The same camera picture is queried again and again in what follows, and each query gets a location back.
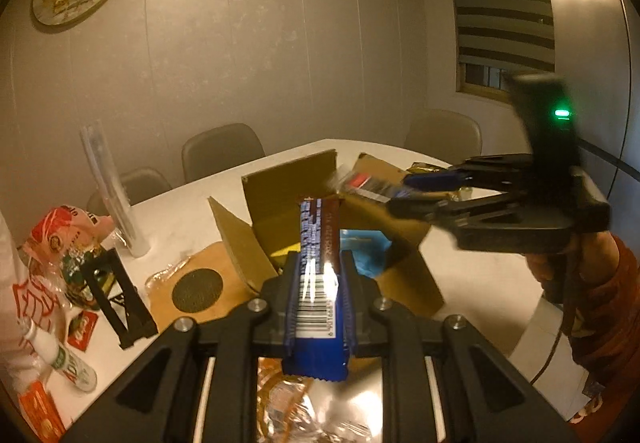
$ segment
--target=black circle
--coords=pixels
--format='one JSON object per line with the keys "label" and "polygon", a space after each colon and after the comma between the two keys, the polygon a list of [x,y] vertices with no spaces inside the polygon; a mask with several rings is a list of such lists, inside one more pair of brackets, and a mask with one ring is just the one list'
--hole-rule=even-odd
{"label": "black circle", "polygon": [[198,268],[180,277],[171,299],[184,313],[198,313],[211,307],[222,294],[222,277],[214,269]]}

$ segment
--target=zebra roller blind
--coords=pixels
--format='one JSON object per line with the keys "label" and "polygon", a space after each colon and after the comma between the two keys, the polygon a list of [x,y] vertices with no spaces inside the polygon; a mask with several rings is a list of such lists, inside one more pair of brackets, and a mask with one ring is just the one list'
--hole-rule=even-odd
{"label": "zebra roller blind", "polygon": [[455,7],[459,62],[554,71],[551,0],[455,0]]}

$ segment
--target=metal screw head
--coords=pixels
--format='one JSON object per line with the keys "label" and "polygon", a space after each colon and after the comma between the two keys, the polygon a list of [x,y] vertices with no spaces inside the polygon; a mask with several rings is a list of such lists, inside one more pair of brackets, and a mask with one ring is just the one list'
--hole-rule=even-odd
{"label": "metal screw head", "polygon": [[466,318],[462,315],[450,315],[447,317],[447,324],[453,329],[463,329],[466,327]]}
{"label": "metal screw head", "polygon": [[373,306],[380,310],[380,311],[386,311],[389,308],[391,308],[391,306],[393,306],[394,302],[386,297],[378,297],[377,299],[375,299],[375,301],[373,301]]}
{"label": "metal screw head", "polygon": [[246,303],[247,308],[254,313],[259,313],[267,307],[267,301],[263,298],[252,298]]}
{"label": "metal screw head", "polygon": [[187,331],[191,330],[194,326],[195,322],[190,317],[180,317],[174,322],[174,329],[181,331],[182,333],[187,333]]}

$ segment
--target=human hand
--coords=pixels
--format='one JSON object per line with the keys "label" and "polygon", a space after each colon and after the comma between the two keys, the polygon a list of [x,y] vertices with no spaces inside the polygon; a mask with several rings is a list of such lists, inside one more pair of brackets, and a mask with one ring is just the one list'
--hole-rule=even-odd
{"label": "human hand", "polygon": [[[575,236],[569,247],[564,251],[568,253],[578,249],[582,251],[578,271],[582,280],[591,286],[602,284],[615,273],[620,262],[618,245],[610,232],[583,233]],[[548,261],[548,255],[525,255],[531,273],[540,283],[552,280],[554,271]]]}

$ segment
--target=white bag with red print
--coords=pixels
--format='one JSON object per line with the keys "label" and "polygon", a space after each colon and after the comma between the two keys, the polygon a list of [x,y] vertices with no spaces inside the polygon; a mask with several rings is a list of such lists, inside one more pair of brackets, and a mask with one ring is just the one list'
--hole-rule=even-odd
{"label": "white bag with red print", "polygon": [[22,264],[0,212],[0,376],[8,375],[11,381],[5,387],[18,394],[50,369],[22,338],[18,318],[31,317],[60,340],[65,331],[60,302],[40,279]]}

